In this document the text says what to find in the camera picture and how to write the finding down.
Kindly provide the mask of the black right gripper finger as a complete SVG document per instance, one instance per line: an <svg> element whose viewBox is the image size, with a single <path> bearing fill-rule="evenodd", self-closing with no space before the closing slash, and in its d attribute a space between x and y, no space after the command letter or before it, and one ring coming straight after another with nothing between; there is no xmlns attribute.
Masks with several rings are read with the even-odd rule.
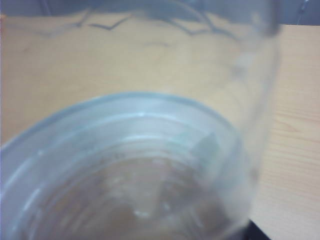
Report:
<svg viewBox="0 0 320 240"><path fill-rule="evenodd" d="M250 220L246 229L246 240L270 240L270 238Z"/></svg>

